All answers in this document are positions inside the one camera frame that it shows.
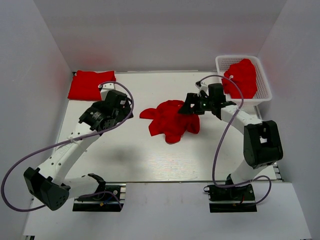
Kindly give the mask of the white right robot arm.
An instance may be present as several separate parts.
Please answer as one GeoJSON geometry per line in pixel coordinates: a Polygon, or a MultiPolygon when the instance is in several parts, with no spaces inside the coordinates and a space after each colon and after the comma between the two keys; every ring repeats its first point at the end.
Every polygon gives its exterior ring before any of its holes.
{"type": "Polygon", "coordinates": [[[179,109],[182,115],[203,115],[211,112],[219,120],[227,123],[222,133],[223,141],[230,127],[243,135],[243,161],[232,172],[224,185],[214,182],[226,195],[236,200],[244,193],[244,187],[260,179],[259,173],[283,158],[283,148],[275,121],[263,121],[243,111],[241,105],[228,101],[220,83],[203,86],[201,81],[195,84],[198,93],[188,93],[183,106],[179,109]]]}

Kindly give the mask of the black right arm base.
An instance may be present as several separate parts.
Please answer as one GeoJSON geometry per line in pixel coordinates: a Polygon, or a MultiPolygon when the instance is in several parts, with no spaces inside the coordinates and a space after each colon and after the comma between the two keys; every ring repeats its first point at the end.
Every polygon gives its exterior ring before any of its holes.
{"type": "Polygon", "coordinates": [[[255,213],[256,198],[251,184],[220,188],[207,185],[203,191],[208,194],[210,213],[255,213]]]}

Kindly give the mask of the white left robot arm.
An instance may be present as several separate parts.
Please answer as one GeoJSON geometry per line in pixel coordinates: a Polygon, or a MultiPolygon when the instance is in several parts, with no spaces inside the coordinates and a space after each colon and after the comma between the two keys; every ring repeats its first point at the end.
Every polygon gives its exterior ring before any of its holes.
{"type": "Polygon", "coordinates": [[[42,204],[56,211],[72,198],[99,200],[107,194],[105,180],[94,173],[78,178],[67,178],[77,160],[104,133],[133,117],[134,98],[127,89],[121,92],[105,89],[102,100],[94,102],[80,117],[67,140],[37,168],[27,168],[23,177],[29,192],[42,204]]]}

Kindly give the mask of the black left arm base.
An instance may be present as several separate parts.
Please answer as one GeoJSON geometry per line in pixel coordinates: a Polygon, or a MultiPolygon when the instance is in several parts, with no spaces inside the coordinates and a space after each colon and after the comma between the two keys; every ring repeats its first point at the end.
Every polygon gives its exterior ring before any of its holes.
{"type": "Polygon", "coordinates": [[[119,213],[125,203],[126,184],[106,184],[102,193],[90,197],[78,197],[74,200],[73,212],[119,213]]]}

